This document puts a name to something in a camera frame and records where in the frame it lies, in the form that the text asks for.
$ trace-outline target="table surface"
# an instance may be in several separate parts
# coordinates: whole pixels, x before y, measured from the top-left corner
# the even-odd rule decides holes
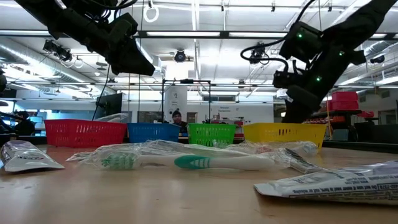
[[[65,170],[0,173],[0,223],[397,223],[397,207],[265,197],[254,190],[253,184],[300,175],[292,169],[103,171],[62,162],[79,150],[47,149]],[[335,168],[394,159],[398,155],[324,148],[310,161]]]

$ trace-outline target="green basket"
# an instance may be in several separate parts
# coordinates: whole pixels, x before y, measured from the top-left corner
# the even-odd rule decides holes
[[[189,144],[213,147],[213,141],[222,145],[232,144],[236,125],[234,124],[189,124]]]

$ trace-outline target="toothbrush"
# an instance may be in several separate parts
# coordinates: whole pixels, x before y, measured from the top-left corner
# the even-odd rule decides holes
[[[137,156],[131,152],[112,152],[106,159],[101,160],[104,168],[130,170],[144,167],[146,164],[160,164],[179,169],[239,169],[239,170],[266,170],[275,162],[269,158],[256,156],[242,156],[233,158],[214,158],[198,155],[177,156]]]

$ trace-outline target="robotic arm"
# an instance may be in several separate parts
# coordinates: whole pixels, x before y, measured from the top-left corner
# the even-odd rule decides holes
[[[62,0],[66,9],[57,0],[16,2],[47,26],[55,39],[66,34],[86,46],[90,52],[102,55],[114,74],[153,74],[154,66],[140,53],[133,38],[138,24],[131,15],[126,13],[108,22],[110,10],[115,10],[117,14],[120,9],[133,5],[137,0],[129,3],[123,0],[119,6],[118,0]]]
[[[350,63],[366,62],[363,51],[354,51],[380,27],[384,16],[397,0],[372,0],[347,20],[323,32],[296,22],[285,37],[280,55],[306,62],[302,75],[276,72],[274,86],[287,88],[286,115],[283,123],[302,123],[319,110],[322,99],[333,88]]]

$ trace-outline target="person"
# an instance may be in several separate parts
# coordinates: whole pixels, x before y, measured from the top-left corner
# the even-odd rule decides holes
[[[174,125],[178,125],[181,127],[180,132],[186,133],[188,123],[181,120],[181,112],[179,112],[178,110],[174,111],[172,114],[172,117],[173,117]]]
[[[16,133],[21,136],[30,136],[35,131],[35,124],[28,120],[29,114],[26,111],[16,111],[14,114],[22,119],[16,119],[18,122],[14,129],[8,126],[3,120],[1,125],[11,133]]]

